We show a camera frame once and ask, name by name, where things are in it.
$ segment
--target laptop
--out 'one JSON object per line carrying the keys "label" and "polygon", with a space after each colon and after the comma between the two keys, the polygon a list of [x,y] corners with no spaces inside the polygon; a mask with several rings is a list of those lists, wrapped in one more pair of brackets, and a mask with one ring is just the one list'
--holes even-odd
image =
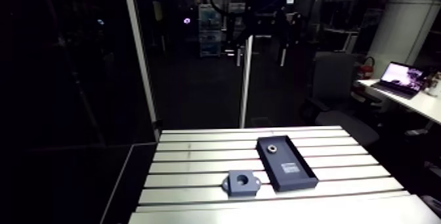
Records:
{"label": "laptop", "polygon": [[419,68],[391,62],[378,83],[372,87],[412,99],[424,85],[426,74]]}

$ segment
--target laptop screen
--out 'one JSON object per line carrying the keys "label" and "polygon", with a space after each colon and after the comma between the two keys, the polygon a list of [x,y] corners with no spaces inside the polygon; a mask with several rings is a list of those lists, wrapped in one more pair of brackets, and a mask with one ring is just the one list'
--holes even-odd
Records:
{"label": "laptop screen", "polygon": [[381,80],[409,90],[419,91],[424,84],[424,77],[422,70],[411,66],[390,63]]}

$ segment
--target round hole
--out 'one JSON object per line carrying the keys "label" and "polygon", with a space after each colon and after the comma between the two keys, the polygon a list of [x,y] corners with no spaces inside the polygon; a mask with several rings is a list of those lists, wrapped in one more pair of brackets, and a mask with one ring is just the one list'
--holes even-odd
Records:
{"label": "round hole", "polygon": [[239,175],[238,178],[238,185],[246,185],[248,184],[248,177],[245,175]]}
{"label": "round hole", "polygon": [[277,147],[274,146],[274,145],[269,145],[266,149],[267,149],[268,152],[271,153],[271,154],[277,152]]}

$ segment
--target white label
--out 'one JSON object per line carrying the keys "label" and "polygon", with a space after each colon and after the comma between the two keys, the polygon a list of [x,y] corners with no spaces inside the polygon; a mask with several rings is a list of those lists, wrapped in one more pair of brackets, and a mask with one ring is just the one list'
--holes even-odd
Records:
{"label": "white label", "polygon": [[285,173],[298,173],[298,172],[300,172],[300,169],[296,163],[284,163],[284,164],[282,164],[282,169]]}

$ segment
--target aluminum table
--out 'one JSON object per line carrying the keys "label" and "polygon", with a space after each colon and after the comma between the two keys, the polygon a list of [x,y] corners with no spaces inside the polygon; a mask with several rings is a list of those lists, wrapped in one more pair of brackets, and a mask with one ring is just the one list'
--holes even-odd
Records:
{"label": "aluminum table", "polygon": [[[320,180],[315,189],[275,192],[257,138],[288,135]],[[229,198],[222,180],[251,169],[254,197]],[[339,126],[164,131],[130,224],[441,223]]]}

